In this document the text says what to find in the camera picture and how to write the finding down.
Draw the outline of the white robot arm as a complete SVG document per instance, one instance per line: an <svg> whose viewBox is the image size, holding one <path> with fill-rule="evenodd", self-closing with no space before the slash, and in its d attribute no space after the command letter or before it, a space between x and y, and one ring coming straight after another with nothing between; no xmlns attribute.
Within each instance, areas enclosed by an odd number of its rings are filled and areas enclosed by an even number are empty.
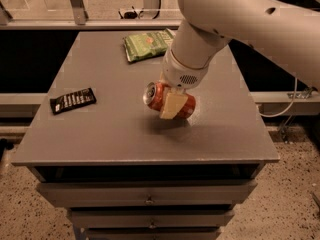
<svg viewBox="0 0 320 240"><path fill-rule="evenodd" d="M213 57L238 40L297 77L320 87L320 13L278 0L178 0L183 20L164 56L162 119L172 119L199 85Z"/></svg>

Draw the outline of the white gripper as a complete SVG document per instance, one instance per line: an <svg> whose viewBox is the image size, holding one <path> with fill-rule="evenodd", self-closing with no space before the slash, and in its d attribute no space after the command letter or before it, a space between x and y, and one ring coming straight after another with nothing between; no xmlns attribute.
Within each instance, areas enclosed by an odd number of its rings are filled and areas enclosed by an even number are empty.
<svg viewBox="0 0 320 240"><path fill-rule="evenodd" d="M172 49L169 48L163 57L160 81L173 88L196 88L207 74L209 63L210 60L207 60L200 68L183 65L174 56ZM186 94L168 92L160 110L160 118L173 119L184 107L187 100L188 96Z"/></svg>

